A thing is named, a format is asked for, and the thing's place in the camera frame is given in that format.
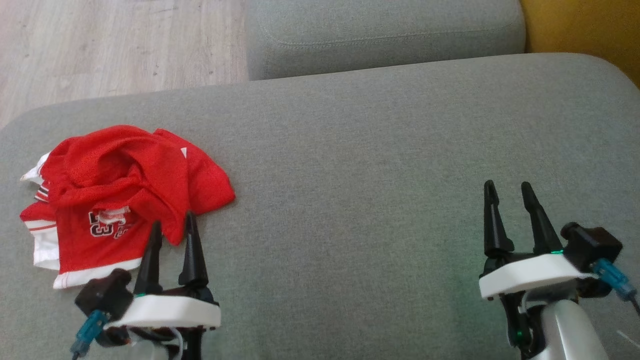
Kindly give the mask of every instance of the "seam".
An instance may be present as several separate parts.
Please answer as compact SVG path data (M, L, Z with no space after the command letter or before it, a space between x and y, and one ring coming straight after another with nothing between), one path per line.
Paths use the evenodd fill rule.
M490 33L492 31L498 31L502 29L506 29L508 27L513 26L515 22L520 17L521 13L516 12L516 15L511 19L509 24L501 26L499 28L493 29L482 29L482 30L467 30L467 31L441 31L439 33L428 33L428 32L420 32L420 33L403 33L397 35L383 35L378 37L360 37L360 38L349 38L349 39L340 39L340 40L326 40L326 41L318 41L318 42L286 42L284 40L279 40L274 37L262 24L261 16L257 14L256 20L258 22L258 27L262 31L262 33L267 37L268 40L276 44L280 47L286 47L290 49L304 49L304 48L318 48L318 47L333 47L333 46L348 46L348 45L357 45L357 44L374 44L378 42L386 42L393 41L399 39L413 39L420 37L432 37L438 35L455 35L455 34L464 34L464 33Z

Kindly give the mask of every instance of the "fabric surface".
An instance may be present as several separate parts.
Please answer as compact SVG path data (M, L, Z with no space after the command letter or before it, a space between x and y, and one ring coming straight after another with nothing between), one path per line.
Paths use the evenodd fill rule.
M518 0L251 0L252 80L524 51Z
M483 301L483 184L507 235L532 249L520 183L559 231L604 226L640 284L640 91L577 54L521 54L78 101L0 131L0 353L68 359L84 316L51 291L17 217L16 179L63 139L129 123L196 143L237 199L198 218L223 325L204 359L513 359L504 311ZM177 285L184 247L163 247ZM637 359L637 316L581 302L611 359ZM25 341L38 341L25 346ZM90 359L123 358L93 346Z
M521 0L527 52L562 51L603 58L640 86L640 2Z

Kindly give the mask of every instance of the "gray upholstery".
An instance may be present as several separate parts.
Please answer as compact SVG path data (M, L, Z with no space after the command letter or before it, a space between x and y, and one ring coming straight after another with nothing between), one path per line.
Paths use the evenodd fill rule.
M524 51L518 0L250 0L252 80Z
M72 135L169 129L229 174L235 203L199 218L223 327L205 359L513 359L500 304L480 299L483 183L518 250L520 182L557 228L604 225L640 284L640 91L613 65L524 54L48 106L0 132L0 354L68 359L77 290L31 265L18 183ZM162 249L176 284L182 247ZM611 359L637 359L630 305L582 302ZM120 350L94 346L89 359Z

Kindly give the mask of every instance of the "wooden floor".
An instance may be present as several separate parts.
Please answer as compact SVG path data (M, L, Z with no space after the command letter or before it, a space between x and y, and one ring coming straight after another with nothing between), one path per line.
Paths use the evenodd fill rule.
M58 102L242 81L244 0L0 0L0 128Z

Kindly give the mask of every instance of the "cable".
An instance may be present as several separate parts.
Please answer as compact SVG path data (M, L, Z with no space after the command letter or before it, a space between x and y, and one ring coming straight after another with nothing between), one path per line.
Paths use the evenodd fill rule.
M593 263L592 269L594 273L600 276L600 280L606 282L616 290L616 293L622 301L631 301L634 309L636 309L636 313L640 316L640 306L638 306L636 299L637 290L629 283L629 279L625 274L605 258L598 259Z
M71 345L72 359L84 357L89 351L91 342L102 332L104 324L109 321L109 315L100 310L93 310L84 321L84 324L76 334L76 341Z
M174 327L170 327L169 330L171 330L171 332L173 333L173 335L175 335L175 337L178 339L178 344L180 345L180 350L178 351L178 354L174 357L174 359L182 359L182 349L184 348L184 339L182 339L182 334L178 331L178 329L174 328Z
M638 313L638 316L640 316L640 306L638 306L638 300L634 297L630 301L631 301L631 304L634 306L634 309L636 309L636 313Z

